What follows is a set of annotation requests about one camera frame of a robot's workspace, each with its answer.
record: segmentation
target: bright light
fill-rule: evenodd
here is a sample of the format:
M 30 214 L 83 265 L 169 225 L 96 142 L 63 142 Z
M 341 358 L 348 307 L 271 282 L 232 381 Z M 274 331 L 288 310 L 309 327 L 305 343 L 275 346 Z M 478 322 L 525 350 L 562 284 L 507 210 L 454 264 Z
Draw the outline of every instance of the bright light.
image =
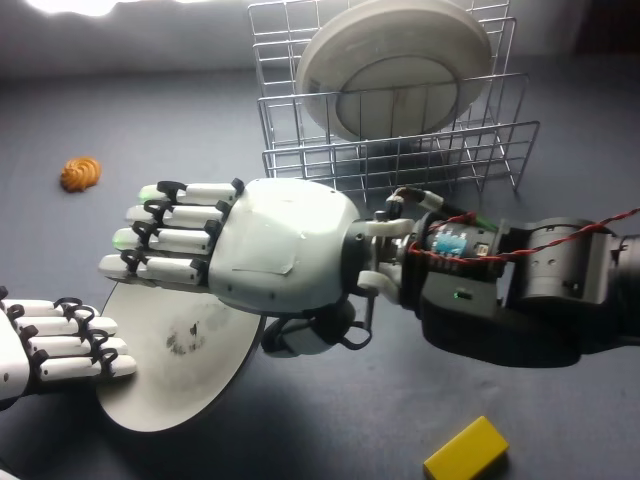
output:
M 106 15 L 116 3 L 133 3 L 144 0 L 26 0 L 32 7 L 46 13 L 72 12 L 91 17 Z M 209 0 L 176 0 L 180 3 L 198 3 Z

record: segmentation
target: orange swirl object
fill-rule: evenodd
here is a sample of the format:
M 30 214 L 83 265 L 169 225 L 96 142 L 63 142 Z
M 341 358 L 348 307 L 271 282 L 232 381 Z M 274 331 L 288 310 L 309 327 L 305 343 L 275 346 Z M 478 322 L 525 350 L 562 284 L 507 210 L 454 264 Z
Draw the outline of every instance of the orange swirl object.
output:
M 72 158 L 62 169 L 60 184 L 67 192 L 83 192 L 98 183 L 101 173 L 102 167 L 94 158 Z

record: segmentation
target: robotic hand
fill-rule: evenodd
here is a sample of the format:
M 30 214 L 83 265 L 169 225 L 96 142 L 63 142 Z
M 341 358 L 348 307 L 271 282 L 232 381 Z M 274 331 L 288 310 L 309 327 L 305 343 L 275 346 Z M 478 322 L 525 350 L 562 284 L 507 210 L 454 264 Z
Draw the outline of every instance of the robotic hand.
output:
M 402 206 L 428 209 L 418 223 Z M 570 218 L 499 226 L 401 188 L 373 220 L 329 187 L 293 179 L 144 187 L 114 236 L 114 280 L 208 292 L 278 320 L 273 356 L 370 340 L 374 299 L 413 310 L 425 338 L 499 365 L 557 367 L 583 353 L 640 345 L 640 237 Z M 367 298 L 355 320 L 349 295 Z M 354 344 L 352 327 L 369 337 Z
M 18 398 L 131 375 L 116 323 L 77 298 L 10 300 L 0 287 L 0 410 Z

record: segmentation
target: white plate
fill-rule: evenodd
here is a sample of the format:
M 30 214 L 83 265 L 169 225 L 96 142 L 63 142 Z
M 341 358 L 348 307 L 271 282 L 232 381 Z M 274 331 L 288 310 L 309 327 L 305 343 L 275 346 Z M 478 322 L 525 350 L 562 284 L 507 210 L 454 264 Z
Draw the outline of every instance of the white plate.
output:
M 310 96 L 304 104 L 318 125 L 341 138 L 379 139 L 443 128 L 484 85 L 459 82 L 490 72 L 487 34 L 465 10 L 444 0 L 373 0 L 334 17 L 312 38 L 298 65 L 296 91 L 367 90 Z M 424 84 L 439 85 L 395 95 L 370 91 Z
M 139 432 L 190 420 L 223 393 L 256 349 L 264 319 L 213 295 L 119 283 L 104 308 L 118 323 L 138 370 L 100 385 L 104 411 Z

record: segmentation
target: metal wire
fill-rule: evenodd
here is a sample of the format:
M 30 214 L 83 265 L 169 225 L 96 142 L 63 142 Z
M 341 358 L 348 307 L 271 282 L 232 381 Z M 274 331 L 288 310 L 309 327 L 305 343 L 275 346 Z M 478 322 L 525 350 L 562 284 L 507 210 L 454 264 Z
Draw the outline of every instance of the metal wire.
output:
M 392 190 L 399 185 L 426 187 L 507 177 L 513 189 L 522 180 L 539 123 L 518 122 L 528 86 L 524 74 L 507 74 L 515 31 L 508 16 L 510 0 L 457 0 L 485 28 L 492 47 L 492 74 L 451 83 L 413 85 L 356 92 L 296 94 L 295 75 L 313 35 L 333 16 L 364 0 L 280 0 L 249 7 L 256 75 L 261 98 L 258 111 L 266 150 L 268 177 L 314 180 L 347 193 Z M 481 94 L 467 109 L 457 96 L 451 123 L 437 133 L 398 137 L 394 131 L 396 99 L 402 90 L 423 92 L 422 129 L 436 88 L 479 84 Z M 390 95 L 388 138 L 347 141 L 336 135 L 330 109 L 349 96 L 360 108 L 357 135 L 363 131 L 367 96 Z M 305 102 L 324 105 L 326 129 L 318 126 Z

